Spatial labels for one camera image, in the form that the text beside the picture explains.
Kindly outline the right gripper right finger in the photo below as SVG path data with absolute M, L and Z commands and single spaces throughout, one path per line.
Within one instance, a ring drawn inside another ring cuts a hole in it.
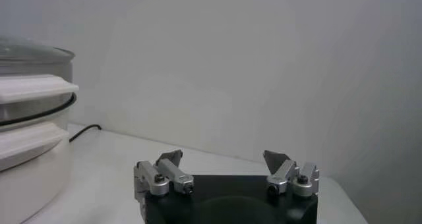
M 319 191 L 319 169 L 306 162 L 302 168 L 286 154 L 264 150 L 263 158 L 270 171 L 267 176 L 267 192 L 271 196 L 285 194 L 290 188 L 301 198 L 316 196 Z

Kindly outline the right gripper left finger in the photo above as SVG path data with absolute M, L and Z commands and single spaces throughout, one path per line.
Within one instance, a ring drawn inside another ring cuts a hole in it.
M 183 194 L 193 193 L 194 177 L 180 170 L 183 157 L 182 150 L 163 153 L 152 164 L 150 161 L 139 161 L 133 168 L 135 198 L 139 194 L 150 193 L 153 196 L 165 196 L 169 193 L 170 184 L 173 190 Z

